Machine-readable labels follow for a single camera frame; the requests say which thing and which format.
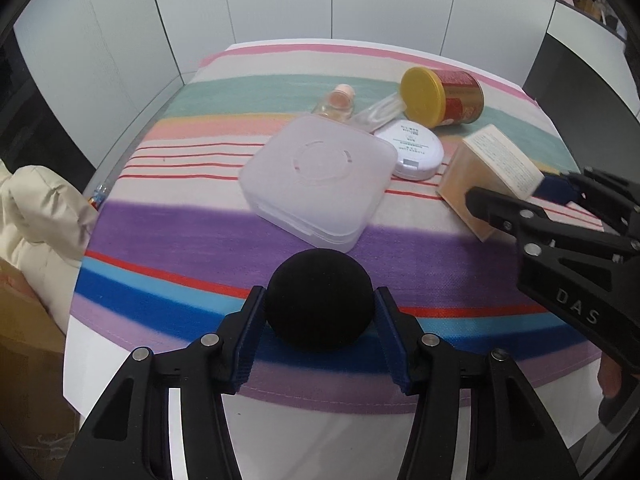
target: white compact case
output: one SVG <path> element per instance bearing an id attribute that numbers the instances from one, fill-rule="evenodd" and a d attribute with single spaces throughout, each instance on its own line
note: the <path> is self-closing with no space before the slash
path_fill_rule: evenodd
<path id="1" fill-rule="evenodd" d="M 315 247 L 349 251 L 396 165 L 388 142 L 316 115 L 295 118 L 240 172 L 261 217 Z"/>
<path id="2" fill-rule="evenodd" d="M 444 148 L 440 139 L 421 124 L 401 119 L 380 128 L 375 136 L 391 143 L 398 152 L 395 176 L 427 180 L 442 164 Z"/>

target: striped tablecloth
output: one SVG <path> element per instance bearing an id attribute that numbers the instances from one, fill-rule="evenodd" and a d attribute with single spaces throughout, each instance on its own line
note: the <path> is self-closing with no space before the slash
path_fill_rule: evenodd
<path id="1" fill-rule="evenodd" d="M 518 86 L 401 48 L 240 44 L 204 60 L 134 152 L 100 212 L 76 285 L 68 348 L 82 339 L 100 359 L 108 361 L 110 352 L 117 357 L 103 372 L 88 371 L 91 364 L 67 351 L 65 395 L 83 415 L 92 405 L 78 400 L 88 381 L 66 380 L 69 374 L 102 374 L 106 383 L 137 346 L 163 352 L 187 345 L 238 310 L 252 285 L 266 285 L 280 263 L 308 248 L 249 210 L 238 184 L 247 160 L 336 84 L 354 87 L 358 111 L 394 92 L 415 65 L 472 72 L 484 91 L 484 112 L 473 124 L 436 130 L 446 150 L 438 174 L 428 182 L 393 178 L 350 255 L 425 330 L 460 349 L 507 349 L 535 386 L 598 357 L 576 331 L 516 290 L 513 245 L 506 238 L 480 243 L 436 192 L 460 139 L 490 123 L 541 169 L 576 169 L 549 118 Z M 552 219 L 602 228 L 576 205 L 532 201 Z M 415 399 L 389 378 L 373 329 L 349 348 L 305 354 L 266 328 L 239 395 L 324 412 L 415 409 Z"/>

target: beige cushion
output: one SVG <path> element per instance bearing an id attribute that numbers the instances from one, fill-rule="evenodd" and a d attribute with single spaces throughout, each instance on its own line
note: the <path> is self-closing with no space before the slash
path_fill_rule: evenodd
<path id="1" fill-rule="evenodd" d="M 26 166 L 1 179 L 0 169 L 0 256 L 22 271 L 66 332 L 97 211 L 76 188 L 42 166 Z"/>

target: purple stripe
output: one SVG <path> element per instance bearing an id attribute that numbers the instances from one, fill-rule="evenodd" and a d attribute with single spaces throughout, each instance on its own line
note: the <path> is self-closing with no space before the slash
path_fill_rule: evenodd
<path id="1" fill-rule="evenodd" d="M 186 341 L 149 330 L 75 294 L 71 314 L 111 342 L 129 351 L 149 346 L 167 352 L 187 346 Z M 518 364 L 534 386 L 542 386 L 582 368 L 600 357 L 585 342 Z M 400 393 L 388 375 L 343 374 L 256 361 L 240 394 L 276 404 L 335 413 L 413 413 L 415 398 Z M 468 405 L 468 397 L 461 398 Z"/>
<path id="2" fill-rule="evenodd" d="M 116 343 L 125 350 L 132 351 L 139 346 L 148 346 L 154 353 L 170 352 L 189 344 L 162 332 L 156 332 L 126 317 L 114 313 L 80 294 L 74 294 L 71 315 L 94 332 Z"/>
<path id="3" fill-rule="evenodd" d="M 520 361 L 518 365 L 532 386 L 550 383 L 599 359 L 600 350 L 590 342 Z M 334 413 L 413 413 L 416 397 L 406 397 L 388 375 L 335 374 L 256 362 L 240 394 L 253 399 L 305 410 Z M 469 406 L 468 392 L 460 405 Z"/>
<path id="4" fill-rule="evenodd" d="M 89 248 L 182 276 L 250 288 L 310 245 L 247 212 L 107 201 Z M 370 226 L 350 255 L 402 306 L 534 304 L 515 286 L 512 246 Z"/>

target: small glass bottle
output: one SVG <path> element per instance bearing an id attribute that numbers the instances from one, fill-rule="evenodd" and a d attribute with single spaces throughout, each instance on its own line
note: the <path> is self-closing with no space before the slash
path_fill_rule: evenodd
<path id="1" fill-rule="evenodd" d="M 338 85 L 316 105 L 313 113 L 343 123 L 353 114 L 355 90 L 349 85 Z"/>
<path id="2" fill-rule="evenodd" d="M 94 194 L 89 199 L 89 204 L 94 206 L 96 210 L 99 210 L 102 202 L 104 202 L 108 194 L 109 187 L 106 184 L 100 184 L 97 188 L 95 188 Z"/>

